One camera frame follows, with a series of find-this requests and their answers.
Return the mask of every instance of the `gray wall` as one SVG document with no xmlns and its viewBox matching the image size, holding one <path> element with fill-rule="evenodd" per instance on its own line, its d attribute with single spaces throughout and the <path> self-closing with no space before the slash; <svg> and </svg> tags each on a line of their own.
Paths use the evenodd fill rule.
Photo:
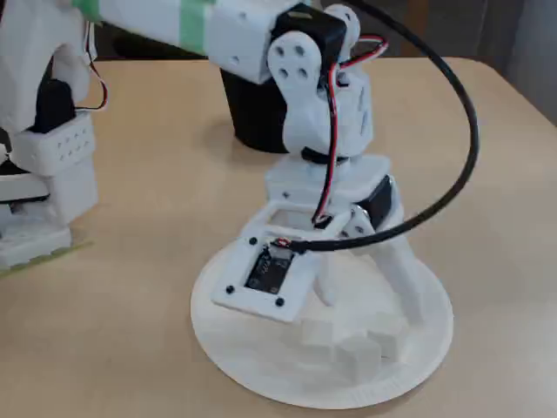
<svg viewBox="0 0 557 418">
<path fill-rule="evenodd" d="M 527 0 L 507 75 L 557 125 L 557 0 Z"/>
</svg>

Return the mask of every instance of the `electronic component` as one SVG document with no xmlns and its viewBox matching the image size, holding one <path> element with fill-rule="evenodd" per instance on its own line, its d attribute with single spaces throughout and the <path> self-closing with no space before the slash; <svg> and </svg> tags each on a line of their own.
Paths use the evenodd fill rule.
<svg viewBox="0 0 557 418">
<path fill-rule="evenodd" d="M 292 251 L 275 246 L 264 246 L 247 278 L 245 287 L 265 293 L 279 293 L 293 258 Z"/>
<path fill-rule="evenodd" d="M 367 213 L 373 229 L 377 230 L 391 211 L 392 204 L 393 184 L 391 178 L 385 176 L 375 187 L 369 198 L 358 202 L 356 205 Z"/>
</svg>

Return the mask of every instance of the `red wire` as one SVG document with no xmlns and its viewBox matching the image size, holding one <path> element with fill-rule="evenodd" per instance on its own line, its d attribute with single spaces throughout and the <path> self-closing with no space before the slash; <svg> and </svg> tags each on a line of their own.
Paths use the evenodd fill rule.
<svg viewBox="0 0 557 418">
<path fill-rule="evenodd" d="M 87 52 L 87 55 L 89 56 L 89 61 L 90 61 L 90 68 L 92 71 L 95 72 L 95 74 L 97 74 L 97 77 L 103 87 L 103 101 L 102 103 L 98 106 L 98 107 L 78 107 L 77 109 L 80 111 L 98 111 L 100 109 L 102 109 L 103 107 L 106 106 L 106 103 L 108 102 L 108 87 L 106 86 L 106 83 L 103 80 L 103 78 L 101 77 L 100 73 L 97 70 L 97 67 L 95 66 L 95 64 L 93 64 L 93 56 L 91 55 L 91 44 L 90 44 L 90 35 L 89 32 L 87 34 L 87 40 L 85 43 L 85 52 Z"/>
<path fill-rule="evenodd" d="M 344 63 L 341 63 L 340 64 L 341 69 L 345 69 L 345 68 L 351 67 L 355 64 L 359 64 L 362 61 L 366 61 L 367 59 L 372 58 L 373 56 L 377 55 L 380 51 L 384 50 L 385 48 L 388 48 L 388 46 L 389 46 L 389 43 L 387 42 L 387 40 L 384 39 L 383 37 L 379 36 L 379 35 L 362 35 L 360 37 L 360 39 L 377 41 L 379 44 L 375 48 L 373 48 L 370 52 L 367 52 L 367 53 L 362 54 L 358 57 L 354 57 L 352 59 L 349 59 L 349 60 L 345 61 Z"/>
<path fill-rule="evenodd" d="M 319 222 L 319 217 L 323 214 L 325 210 L 327 201 L 329 200 L 329 194 L 331 193 L 331 184 L 332 184 L 332 177 L 334 174 L 334 168 L 337 164 L 336 156 L 337 156 L 337 144 L 339 140 L 339 119 L 337 115 L 337 101 L 334 96 L 334 73 L 336 70 L 337 64 L 331 65 L 331 69 L 329 70 L 329 78 L 328 78 L 328 89 L 329 89 L 329 96 L 330 96 L 330 113 L 331 113 L 331 129 L 332 129 L 332 136 L 331 136 L 331 149 L 329 155 L 329 164 L 327 166 L 327 174 L 325 176 L 325 187 L 323 193 L 321 194 L 321 199 L 319 200 L 319 205 L 315 213 L 313 214 L 312 222 L 313 224 Z"/>
</svg>

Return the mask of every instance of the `mounting hole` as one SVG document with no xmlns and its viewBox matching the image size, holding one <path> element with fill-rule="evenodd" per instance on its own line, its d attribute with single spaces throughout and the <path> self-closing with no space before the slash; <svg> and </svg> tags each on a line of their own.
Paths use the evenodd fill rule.
<svg viewBox="0 0 557 418">
<path fill-rule="evenodd" d="M 302 48 L 300 45 L 296 45 L 294 47 L 294 50 L 296 51 L 296 54 L 298 54 L 299 57 L 303 57 L 305 55 L 305 49 Z"/>
</svg>

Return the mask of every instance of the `wire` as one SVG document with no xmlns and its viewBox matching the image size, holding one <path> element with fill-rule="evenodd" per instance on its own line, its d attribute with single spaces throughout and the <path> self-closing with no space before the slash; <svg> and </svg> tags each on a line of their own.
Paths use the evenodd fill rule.
<svg viewBox="0 0 557 418">
<path fill-rule="evenodd" d="M 337 165 L 337 144 L 339 142 L 339 118 L 337 115 L 337 101 L 334 96 L 334 85 L 337 72 L 337 64 L 331 65 L 328 73 L 327 86 L 325 88 L 327 101 L 329 102 L 329 115 L 331 119 L 331 140 L 329 142 L 329 161 L 325 175 L 325 184 L 315 213 L 312 216 L 312 223 L 318 224 L 324 214 L 329 195 L 331 194 L 332 178 L 334 176 L 334 168 Z"/>
<path fill-rule="evenodd" d="M 358 55 L 356 57 L 352 57 L 346 60 L 344 63 L 340 63 L 340 68 L 342 70 L 348 67 L 352 67 L 353 65 L 356 64 L 364 63 L 365 61 L 370 61 L 379 58 L 389 49 L 388 41 L 381 35 L 362 35 L 358 39 L 358 43 L 364 43 L 364 42 L 374 43 L 377 44 L 377 46 L 369 52 Z"/>
<path fill-rule="evenodd" d="M 466 163 L 464 164 L 464 167 L 453 186 L 451 186 L 451 188 L 444 195 L 442 195 L 435 203 L 427 207 L 424 211 L 419 212 L 412 218 L 405 220 L 398 226 L 375 233 L 374 235 L 343 240 L 292 241 L 288 245 L 288 248 L 298 253 L 305 251 L 330 252 L 370 246 L 412 231 L 412 229 L 424 224 L 445 209 L 460 194 L 460 192 L 462 192 L 462 189 L 464 189 L 472 177 L 473 170 L 478 161 L 478 154 L 480 152 L 480 130 L 478 128 L 478 118 L 476 116 L 472 100 L 466 93 L 464 85 L 462 85 L 459 78 L 456 74 L 454 74 L 451 67 L 443 60 L 443 58 L 441 58 L 429 45 L 412 33 L 407 27 L 405 27 L 405 25 L 397 22 L 384 11 L 366 3 L 363 0 L 346 0 L 346 2 L 361 9 L 368 15 L 377 18 L 390 29 L 397 31 L 400 35 L 402 35 L 402 37 L 411 42 L 421 52 L 429 57 L 441 73 L 443 73 L 447 81 L 453 87 L 466 112 L 468 124 L 470 126 L 470 148 L 466 157 Z"/>
<path fill-rule="evenodd" d="M 78 111 L 104 111 L 108 106 L 109 102 L 109 89 L 108 84 L 103 80 L 100 73 L 93 62 L 93 56 L 91 55 L 91 31 L 93 29 L 93 23 L 87 23 L 85 26 L 85 53 L 89 57 L 89 69 L 91 73 L 95 76 L 95 78 L 100 82 L 101 86 L 103 87 L 103 101 L 97 107 L 77 107 L 76 110 Z"/>
<path fill-rule="evenodd" d="M 351 67 L 355 64 L 363 63 L 364 61 L 368 61 L 370 59 L 375 59 L 380 57 L 385 53 L 385 51 L 389 48 L 389 43 L 380 35 L 364 35 L 362 36 L 358 42 L 373 42 L 378 44 L 373 50 L 362 54 L 360 56 L 351 58 L 344 63 L 340 64 L 341 69 L 345 69 Z M 327 201 L 329 200 L 329 195 L 331 194 L 332 188 L 332 178 L 334 176 L 334 169 L 337 165 L 337 147 L 339 142 L 339 119 L 337 114 L 337 104 L 334 95 L 333 86 L 336 85 L 334 83 L 334 78 L 336 76 L 337 65 L 333 64 L 331 69 L 328 73 L 328 85 L 326 87 L 326 94 L 327 100 L 329 102 L 329 112 L 331 115 L 331 139 L 329 142 L 329 160 L 327 162 L 326 168 L 326 175 L 325 175 L 325 184 L 323 185 L 323 190 L 321 192 L 321 196 L 319 198 L 319 203 L 315 213 L 312 216 L 312 223 L 314 225 L 318 224 L 324 218 L 324 211 L 327 205 Z"/>
</svg>

